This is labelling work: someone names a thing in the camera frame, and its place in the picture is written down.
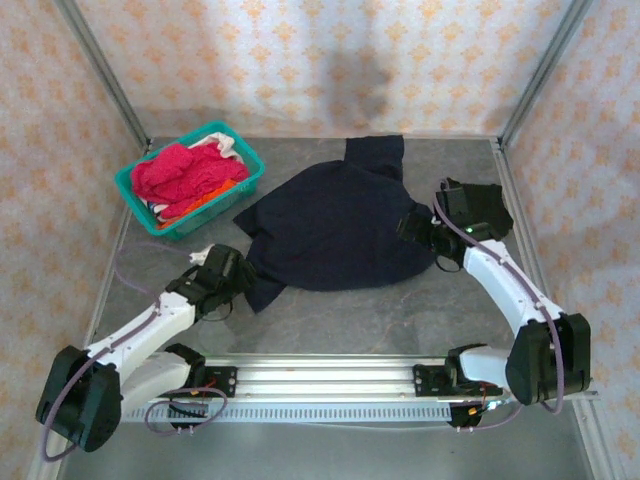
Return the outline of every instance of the orange patterned wall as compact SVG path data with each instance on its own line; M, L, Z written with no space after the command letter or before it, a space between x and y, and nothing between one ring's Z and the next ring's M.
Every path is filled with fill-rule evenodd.
M553 295L593 329L625 478L640 478L640 23L596 0L509 149Z
M81 344L140 153L50 0L0 2L0 461L22 480L54 355Z
M150 136L502 131L570 0L80 0Z

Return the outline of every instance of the teal laundry basket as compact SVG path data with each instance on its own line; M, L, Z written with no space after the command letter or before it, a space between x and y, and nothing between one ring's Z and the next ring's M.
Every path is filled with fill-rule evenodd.
M138 196L133 193L131 184L131 171L133 170L133 168L140 162L146 162L154 159L162 151L162 149L158 150L157 152L150 153L145 157L142 157L137 162L123 168L116 174L115 182L118 186L118 189L120 190L120 194L127 202L129 207L131 207L131 210L133 211L133 214L136 216L138 221L142 225L144 225L144 227L151 235L159 237L161 236L170 240L180 240L185 235L193 232L196 228L204 225L209 220L220 215L234 203L255 193L258 186L258 180L264 173L264 163L262 163L260 157L258 157L256 152L253 151L253 149L247 144L247 142L245 142L242 137L234 132L233 129L226 123L209 123L208 125L205 125L198 130L195 130L188 135L177 139L169 145L180 143L188 147L198 142L199 140L202 140L207 135L211 135L212 133L216 132L221 132L225 135L229 135L236 141L233 147L235 151L242 156L244 164L249 169L249 178L247 178L243 182L240 182L238 185L214 198L210 202L202 205L197 210L194 210L190 214L185 215L184 218L181 218L180 220L173 223L172 225L169 225L166 228L159 228L159 225L153 214L149 212L149 210L147 210Z

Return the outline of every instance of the white cloth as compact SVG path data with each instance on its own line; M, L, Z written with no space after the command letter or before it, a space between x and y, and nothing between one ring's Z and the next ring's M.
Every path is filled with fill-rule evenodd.
M240 154L233 149L233 145L236 143L236 141L233 139L233 137L225 135L224 133L216 132L212 133L211 135L207 135L199 142L191 145L189 148L201 147L203 145L209 145L213 142L218 142L217 146L218 150L220 150L220 156L222 158L233 157L237 162L244 164L244 160L242 160Z

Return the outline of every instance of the orange cloth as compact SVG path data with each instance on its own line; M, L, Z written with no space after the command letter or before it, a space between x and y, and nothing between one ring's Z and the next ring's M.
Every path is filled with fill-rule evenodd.
M168 221L166 221L164 223L161 223L160 225L158 225L158 228L160 230L162 230L164 228L167 228L169 225L173 225L178 220L181 220L185 216L189 215L191 212L197 210L198 208L200 208L205 203L209 203L211 200L213 200L217 196L222 195L224 192L226 192L228 190L231 190L237 184L238 184L238 182L234 182L231 179L225 180L220 188L216 188L213 192L209 192L204 197L201 197L199 200L196 200L195 202L193 202L191 205L189 205L187 207L187 209L184 211L184 213L182 215L180 215L179 217L176 217L176 218L172 218L171 220L168 220Z

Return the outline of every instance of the shirt sleeve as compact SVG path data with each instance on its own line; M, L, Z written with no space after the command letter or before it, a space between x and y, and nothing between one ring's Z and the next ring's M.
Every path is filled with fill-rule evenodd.
M402 182L404 139L401 135L348 138L344 161Z
M260 313L273 302L286 285L266 275L258 275L256 283L244 294L254 313Z

